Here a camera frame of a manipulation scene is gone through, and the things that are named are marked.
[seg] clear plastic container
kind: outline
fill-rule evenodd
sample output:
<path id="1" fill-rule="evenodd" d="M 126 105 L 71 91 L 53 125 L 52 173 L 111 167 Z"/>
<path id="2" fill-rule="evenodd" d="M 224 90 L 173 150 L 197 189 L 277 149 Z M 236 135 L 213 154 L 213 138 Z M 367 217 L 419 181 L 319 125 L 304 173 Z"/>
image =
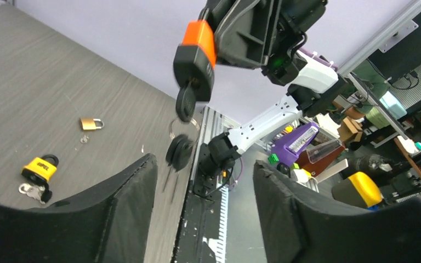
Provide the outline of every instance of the clear plastic container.
<path id="1" fill-rule="evenodd" d="M 306 150 L 310 163 L 316 163 L 343 145 L 340 139 L 331 140 Z"/>

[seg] table surface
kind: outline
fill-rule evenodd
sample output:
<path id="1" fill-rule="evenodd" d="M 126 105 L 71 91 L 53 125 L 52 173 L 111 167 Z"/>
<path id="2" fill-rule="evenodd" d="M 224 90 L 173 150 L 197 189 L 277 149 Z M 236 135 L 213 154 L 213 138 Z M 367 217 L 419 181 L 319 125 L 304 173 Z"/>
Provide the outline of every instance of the table surface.
<path id="1" fill-rule="evenodd" d="M 159 177 L 145 262 L 167 262 L 177 233 L 191 165 L 162 186 L 175 100 L 12 6 L 0 7 L 0 204 L 41 207 L 19 193 L 22 167 L 46 153 L 59 157 L 49 204 L 118 173 L 146 153 Z M 80 117 L 100 118 L 84 132 Z M 193 126 L 176 133 L 196 139 Z M 177 191 L 171 204 L 175 179 Z"/>

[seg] cardboard box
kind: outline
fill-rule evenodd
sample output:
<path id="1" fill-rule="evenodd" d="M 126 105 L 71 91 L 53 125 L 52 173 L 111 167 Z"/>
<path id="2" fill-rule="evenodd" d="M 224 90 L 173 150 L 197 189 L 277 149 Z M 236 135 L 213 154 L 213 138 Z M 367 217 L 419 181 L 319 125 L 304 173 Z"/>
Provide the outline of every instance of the cardboard box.
<path id="1" fill-rule="evenodd" d="M 343 143 L 351 140 L 361 141 L 362 128 L 359 123 L 349 117 L 344 118 L 340 128 L 338 128 L 340 139 Z"/>

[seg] yellow object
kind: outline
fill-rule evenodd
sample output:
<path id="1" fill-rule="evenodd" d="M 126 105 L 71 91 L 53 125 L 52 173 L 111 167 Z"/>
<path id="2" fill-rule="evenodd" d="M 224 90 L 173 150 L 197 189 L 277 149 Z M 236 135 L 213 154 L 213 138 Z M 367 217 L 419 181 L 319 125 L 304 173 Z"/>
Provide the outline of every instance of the yellow object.
<path id="1" fill-rule="evenodd" d="M 292 132 L 294 129 L 293 129 L 293 127 L 291 127 L 291 126 L 287 126 L 287 127 L 285 127 L 285 131 L 287 132 L 287 133 L 290 133 L 290 132 Z"/>
<path id="2" fill-rule="evenodd" d="M 104 127 L 104 122 L 93 118 L 80 118 L 80 124 L 83 130 L 99 130 Z"/>
<path id="3" fill-rule="evenodd" d="M 364 202 L 366 202 L 367 207 L 371 207 L 382 201 L 380 189 L 367 174 L 358 171 L 348 177 L 348 179 L 352 182 L 352 185 L 354 185 L 354 188 L 356 188 Z"/>
<path id="4" fill-rule="evenodd" d="M 306 173 L 306 175 L 308 176 L 308 178 L 309 179 L 311 179 L 312 178 L 312 175 L 311 175 L 311 173 L 310 172 L 308 172 L 308 171 L 306 171 L 306 170 L 304 170 L 304 169 L 302 169 L 305 173 Z"/>
<path id="5" fill-rule="evenodd" d="M 29 164 L 23 167 L 21 174 L 37 185 L 47 184 L 50 178 L 57 171 L 57 167 L 45 159 L 36 157 Z"/>

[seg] brass padlock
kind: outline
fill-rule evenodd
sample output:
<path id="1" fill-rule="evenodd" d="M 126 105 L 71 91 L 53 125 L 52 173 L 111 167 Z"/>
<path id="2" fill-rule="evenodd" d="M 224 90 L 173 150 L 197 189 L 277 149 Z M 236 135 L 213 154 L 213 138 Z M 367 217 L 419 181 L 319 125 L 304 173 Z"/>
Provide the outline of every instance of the brass padlock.
<path id="1" fill-rule="evenodd" d="M 104 127 L 104 122 L 100 119 L 80 118 L 80 124 L 83 130 L 99 130 Z"/>

